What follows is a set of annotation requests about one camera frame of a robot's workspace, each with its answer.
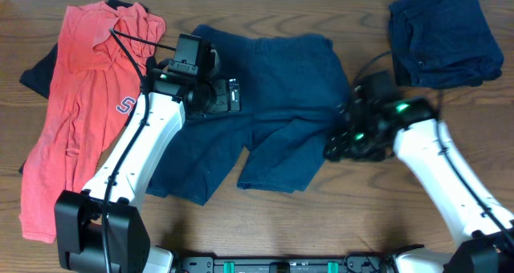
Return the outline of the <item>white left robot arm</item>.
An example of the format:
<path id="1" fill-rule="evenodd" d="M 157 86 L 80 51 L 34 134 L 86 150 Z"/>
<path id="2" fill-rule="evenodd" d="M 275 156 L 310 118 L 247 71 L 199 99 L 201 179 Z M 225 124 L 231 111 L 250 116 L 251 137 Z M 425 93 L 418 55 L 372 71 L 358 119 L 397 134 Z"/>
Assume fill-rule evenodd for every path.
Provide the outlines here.
<path id="1" fill-rule="evenodd" d="M 152 245 L 141 218 L 149 181 L 186 119 L 240 109 L 235 78 L 154 68 L 116 147 L 78 193 L 55 204 L 59 264 L 75 272 L 173 271 L 173 253 Z"/>

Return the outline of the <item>navy blue shorts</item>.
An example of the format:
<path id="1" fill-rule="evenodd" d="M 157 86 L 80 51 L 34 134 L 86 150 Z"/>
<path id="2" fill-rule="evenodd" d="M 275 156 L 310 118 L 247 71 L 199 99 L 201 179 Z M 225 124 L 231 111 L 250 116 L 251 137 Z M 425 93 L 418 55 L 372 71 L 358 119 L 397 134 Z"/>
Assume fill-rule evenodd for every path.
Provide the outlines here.
<path id="1" fill-rule="evenodd" d="M 249 152 L 237 186 L 305 190 L 324 163 L 323 150 L 350 88 L 332 41 L 309 34 L 250 39 L 198 26 L 220 73 L 239 82 L 238 112 L 196 117 L 169 142 L 148 193 L 204 205 Z"/>

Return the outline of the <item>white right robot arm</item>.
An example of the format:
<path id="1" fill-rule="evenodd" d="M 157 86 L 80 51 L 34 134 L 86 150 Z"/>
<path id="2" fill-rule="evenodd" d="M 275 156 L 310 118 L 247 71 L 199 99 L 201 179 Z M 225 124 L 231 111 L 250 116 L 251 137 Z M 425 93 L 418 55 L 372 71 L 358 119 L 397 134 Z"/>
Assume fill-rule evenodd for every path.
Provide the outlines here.
<path id="1" fill-rule="evenodd" d="M 511 272 L 513 213 L 483 185 L 451 138 L 447 124 L 425 99 L 350 105 L 348 128 L 324 148 L 329 161 L 400 160 L 441 214 L 456 250 L 425 246 L 387 255 L 382 272 Z"/>

